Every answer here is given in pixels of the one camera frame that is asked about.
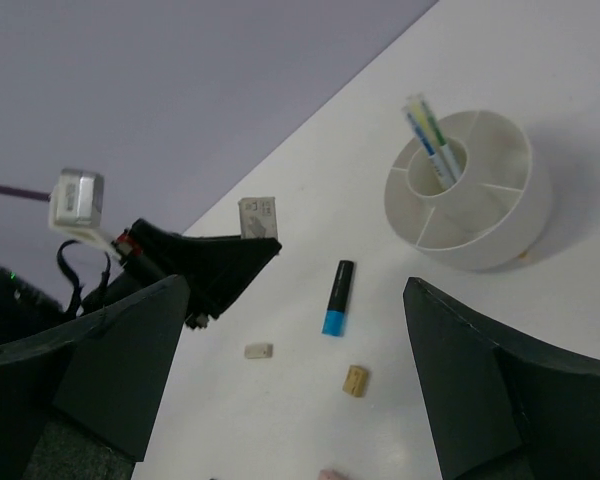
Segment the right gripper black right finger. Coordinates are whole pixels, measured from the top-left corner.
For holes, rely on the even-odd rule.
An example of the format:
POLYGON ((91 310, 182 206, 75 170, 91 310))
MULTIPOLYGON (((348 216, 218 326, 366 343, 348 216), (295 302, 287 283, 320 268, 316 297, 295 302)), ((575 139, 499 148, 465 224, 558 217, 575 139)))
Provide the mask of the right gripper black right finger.
POLYGON ((445 479, 600 479, 600 360, 522 333, 417 277, 406 325, 445 479))

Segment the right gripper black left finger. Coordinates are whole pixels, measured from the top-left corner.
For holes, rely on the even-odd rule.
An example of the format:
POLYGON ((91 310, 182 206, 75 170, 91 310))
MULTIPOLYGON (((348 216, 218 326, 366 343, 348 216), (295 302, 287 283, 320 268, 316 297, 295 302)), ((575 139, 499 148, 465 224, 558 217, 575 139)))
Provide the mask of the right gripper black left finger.
POLYGON ((128 479, 143 461, 189 300, 171 276, 0 345, 0 479, 128 479))

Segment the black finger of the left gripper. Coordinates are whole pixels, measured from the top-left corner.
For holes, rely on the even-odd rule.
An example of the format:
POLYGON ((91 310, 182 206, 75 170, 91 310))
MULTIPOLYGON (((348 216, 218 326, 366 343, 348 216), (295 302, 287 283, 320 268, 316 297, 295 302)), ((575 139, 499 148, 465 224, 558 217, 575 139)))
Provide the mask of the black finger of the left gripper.
POLYGON ((147 285, 171 275, 186 280, 185 324, 191 329, 218 319, 282 249, 275 238, 189 237, 144 219, 127 230, 127 245, 127 272, 136 280, 147 285))

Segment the small yellow eraser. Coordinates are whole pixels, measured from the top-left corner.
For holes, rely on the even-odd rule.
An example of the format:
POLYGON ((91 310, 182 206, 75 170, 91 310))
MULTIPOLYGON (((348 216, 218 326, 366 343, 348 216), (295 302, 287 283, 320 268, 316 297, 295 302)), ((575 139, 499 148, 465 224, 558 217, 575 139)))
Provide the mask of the small yellow eraser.
POLYGON ((369 378, 368 369, 360 365, 350 365, 342 391, 354 398, 362 398, 366 393, 369 378))

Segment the silver green pen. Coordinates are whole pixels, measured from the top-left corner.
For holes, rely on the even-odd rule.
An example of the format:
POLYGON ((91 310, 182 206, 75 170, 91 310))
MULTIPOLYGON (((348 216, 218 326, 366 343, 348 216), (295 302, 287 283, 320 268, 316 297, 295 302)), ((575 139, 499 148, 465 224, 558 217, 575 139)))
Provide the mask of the silver green pen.
POLYGON ((438 142, 441 153, 447 163, 447 166, 448 166, 452 176, 454 177, 454 179, 456 181, 458 181, 462 175, 461 166, 460 166, 458 160, 456 159, 456 156, 455 156, 454 152, 452 151, 451 146, 447 141, 447 138, 445 137, 442 130, 440 129, 438 120, 437 120, 434 112, 432 111, 432 109, 429 106, 428 102, 426 101, 425 97, 422 95, 419 96, 419 104, 420 104, 421 110, 423 111, 423 113, 425 115, 425 118, 427 120, 427 123, 428 123, 430 129, 434 133, 434 136, 438 142))

